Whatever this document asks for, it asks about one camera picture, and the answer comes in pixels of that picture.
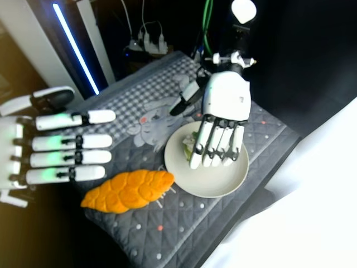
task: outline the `cartoon animal print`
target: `cartoon animal print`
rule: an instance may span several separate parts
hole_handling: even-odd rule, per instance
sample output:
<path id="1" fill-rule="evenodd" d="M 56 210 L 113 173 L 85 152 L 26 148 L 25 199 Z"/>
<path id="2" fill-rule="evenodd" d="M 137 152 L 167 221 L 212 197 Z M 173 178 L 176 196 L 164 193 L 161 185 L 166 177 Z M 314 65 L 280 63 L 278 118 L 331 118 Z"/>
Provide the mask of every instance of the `cartoon animal print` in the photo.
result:
<path id="1" fill-rule="evenodd" d="M 185 117 L 194 107 L 187 107 L 186 111 L 178 116 L 170 116 L 169 109 L 175 100 L 176 97 L 167 97 L 144 104 L 147 112 L 139 119 L 138 124 L 127 130 L 128 134 L 135 135 L 134 144 L 137 147 L 147 143 L 157 152 L 179 127 L 194 121 L 192 117 Z"/>

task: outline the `white cloth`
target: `white cloth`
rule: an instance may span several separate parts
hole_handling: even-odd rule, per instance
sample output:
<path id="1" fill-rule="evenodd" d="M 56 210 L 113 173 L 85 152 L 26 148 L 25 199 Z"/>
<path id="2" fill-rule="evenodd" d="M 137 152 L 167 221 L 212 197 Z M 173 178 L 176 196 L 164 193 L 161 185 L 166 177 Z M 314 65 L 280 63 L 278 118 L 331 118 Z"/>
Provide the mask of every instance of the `white cloth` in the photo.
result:
<path id="1" fill-rule="evenodd" d="M 357 99 L 306 137 L 266 186 L 279 197 L 237 226 L 210 267 L 357 267 Z"/>

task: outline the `quilted mat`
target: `quilted mat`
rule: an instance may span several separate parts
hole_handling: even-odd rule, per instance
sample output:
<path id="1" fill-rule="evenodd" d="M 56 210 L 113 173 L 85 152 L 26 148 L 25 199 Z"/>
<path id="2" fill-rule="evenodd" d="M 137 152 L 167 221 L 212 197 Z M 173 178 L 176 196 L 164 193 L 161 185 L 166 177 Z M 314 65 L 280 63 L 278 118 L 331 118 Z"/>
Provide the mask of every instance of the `quilted mat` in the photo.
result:
<path id="1" fill-rule="evenodd" d="M 182 125 L 200 120 L 200 102 L 177 117 L 168 114 L 180 88 L 176 74 L 195 78 L 199 66 L 180 52 L 165 56 L 86 100 L 77 111 L 112 109 L 117 119 L 108 124 L 67 130 L 108 133 L 113 137 L 107 177 L 77 183 L 84 194 L 114 175 L 137 169 L 164 169 L 163 151 L 169 136 Z M 232 194 L 216 199 L 195 197 L 176 184 L 160 203 L 124 214 L 86 209 L 85 215 L 123 249 L 134 267 L 195 267 L 223 239 L 239 218 L 240 209 L 272 175 L 295 146 L 298 135 L 252 102 L 244 143 L 250 168 L 247 179 Z"/>

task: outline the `orange croissant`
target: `orange croissant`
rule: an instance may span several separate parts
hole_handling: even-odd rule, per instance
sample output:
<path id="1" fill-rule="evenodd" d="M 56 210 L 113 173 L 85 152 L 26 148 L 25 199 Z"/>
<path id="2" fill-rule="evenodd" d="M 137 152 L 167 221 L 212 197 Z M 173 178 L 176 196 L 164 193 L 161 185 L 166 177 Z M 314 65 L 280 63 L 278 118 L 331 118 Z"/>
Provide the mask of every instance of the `orange croissant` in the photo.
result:
<path id="1" fill-rule="evenodd" d="M 167 171 L 145 169 L 120 173 L 86 193 L 81 207 L 101 212 L 124 213 L 157 200 L 173 184 Z"/>

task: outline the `round plate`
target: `round plate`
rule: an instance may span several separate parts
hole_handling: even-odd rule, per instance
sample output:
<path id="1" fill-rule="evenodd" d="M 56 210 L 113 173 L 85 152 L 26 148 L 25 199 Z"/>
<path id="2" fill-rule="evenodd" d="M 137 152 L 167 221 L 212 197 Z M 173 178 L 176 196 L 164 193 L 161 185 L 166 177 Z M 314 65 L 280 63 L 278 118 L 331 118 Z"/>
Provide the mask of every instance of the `round plate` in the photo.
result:
<path id="1" fill-rule="evenodd" d="M 193 122 L 179 128 L 168 140 L 165 148 L 167 171 L 175 176 L 175 183 L 186 192 L 198 197 L 216 198 L 230 194 L 241 186 L 247 177 L 249 160 L 242 146 L 237 161 L 230 166 L 203 167 L 193 170 L 184 154 L 184 138 L 198 131 L 201 122 Z"/>

